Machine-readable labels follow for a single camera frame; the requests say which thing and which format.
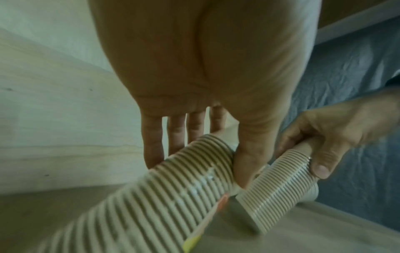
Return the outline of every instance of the hand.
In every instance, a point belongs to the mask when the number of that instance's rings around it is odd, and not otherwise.
[[[102,47],[140,107],[144,157],[164,160],[203,134],[239,123],[234,158],[245,187],[272,157],[279,125],[310,56],[320,2],[91,0]]]
[[[328,178],[344,154],[389,134],[400,123],[400,88],[301,113],[282,133],[275,155],[313,135],[325,138],[312,156],[311,171]]]

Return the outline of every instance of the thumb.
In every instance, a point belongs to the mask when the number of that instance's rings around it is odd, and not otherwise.
[[[239,124],[239,145],[233,161],[236,183],[246,188],[255,174],[272,158],[278,127]]]
[[[312,155],[311,172],[320,179],[328,178],[350,147],[348,142],[326,138],[321,148]]]

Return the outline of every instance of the gray fabric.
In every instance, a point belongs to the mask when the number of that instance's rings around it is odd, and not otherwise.
[[[293,96],[285,128],[302,111],[383,87],[400,69],[400,18],[314,48]],[[335,173],[320,181],[318,201],[400,230],[400,131],[351,150]]]

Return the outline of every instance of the fingernail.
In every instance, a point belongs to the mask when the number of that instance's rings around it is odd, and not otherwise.
[[[314,174],[320,179],[326,179],[330,176],[330,171],[327,167],[318,165],[313,169]]]

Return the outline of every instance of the finger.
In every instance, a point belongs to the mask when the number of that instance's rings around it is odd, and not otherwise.
[[[145,163],[151,169],[164,160],[163,123],[161,117],[151,117],[143,113],[141,117]]]
[[[275,157],[280,157],[288,149],[306,139],[314,132],[313,127],[304,114],[300,114],[280,135]]]
[[[222,106],[210,107],[210,133],[215,133],[225,128],[228,112]]]
[[[233,161],[233,174],[240,187],[246,188],[271,159],[278,128],[239,124],[239,145]]]
[[[168,155],[173,155],[185,147],[186,115],[168,117]]]
[[[346,141],[325,138],[324,144],[312,156],[311,172],[320,179],[328,178],[350,148]]]
[[[205,111],[189,113],[186,119],[187,143],[198,139],[204,134]]]

